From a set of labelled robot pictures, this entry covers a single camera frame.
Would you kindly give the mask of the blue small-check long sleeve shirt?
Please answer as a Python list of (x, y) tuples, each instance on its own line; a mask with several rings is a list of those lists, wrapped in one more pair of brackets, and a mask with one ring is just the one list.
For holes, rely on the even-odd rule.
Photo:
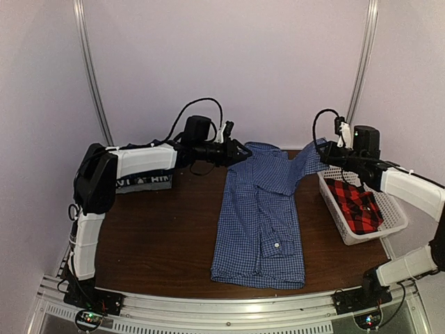
[(295, 192), (328, 166), (315, 143), (294, 158), (267, 143), (246, 143), (247, 160), (228, 168), (211, 265), (215, 282), (301, 289), (305, 262)]

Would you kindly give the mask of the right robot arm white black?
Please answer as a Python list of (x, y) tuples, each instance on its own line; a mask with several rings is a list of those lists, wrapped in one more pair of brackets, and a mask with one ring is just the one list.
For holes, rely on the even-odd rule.
[(379, 193), (391, 196), (428, 216), (437, 225), (433, 238), (403, 256), (368, 270), (357, 290), (357, 302), (371, 307), (389, 286), (444, 271), (444, 187), (367, 151), (339, 148), (329, 141), (315, 145), (321, 161), (356, 174)]

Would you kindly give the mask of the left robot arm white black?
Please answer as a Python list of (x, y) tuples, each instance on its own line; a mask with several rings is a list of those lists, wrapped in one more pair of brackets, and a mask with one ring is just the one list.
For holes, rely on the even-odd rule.
[(95, 255), (105, 215), (114, 205), (117, 181), (148, 172), (172, 171), (196, 161), (229, 167), (245, 161), (252, 151), (236, 139), (216, 142), (155, 142), (133, 147), (105, 147), (93, 143), (74, 178), (78, 213), (70, 233), (67, 281), (70, 293), (85, 309), (100, 302), (95, 289)]

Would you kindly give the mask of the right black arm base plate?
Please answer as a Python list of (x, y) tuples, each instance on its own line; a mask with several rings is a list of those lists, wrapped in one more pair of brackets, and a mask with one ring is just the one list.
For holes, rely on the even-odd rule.
[(337, 290), (332, 300), (338, 315), (358, 312), (369, 308), (378, 308), (380, 305), (392, 301), (391, 293), (387, 290), (367, 296), (362, 287), (350, 290)]

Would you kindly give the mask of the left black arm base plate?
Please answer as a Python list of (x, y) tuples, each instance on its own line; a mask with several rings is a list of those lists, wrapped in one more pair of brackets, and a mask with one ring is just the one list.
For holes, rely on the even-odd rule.
[(94, 289), (88, 299), (81, 292), (73, 294), (68, 292), (64, 297), (64, 303), (73, 305), (81, 309), (91, 310), (105, 315), (119, 316), (123, 304), (124, 296), (117, 292), (108, 292)]

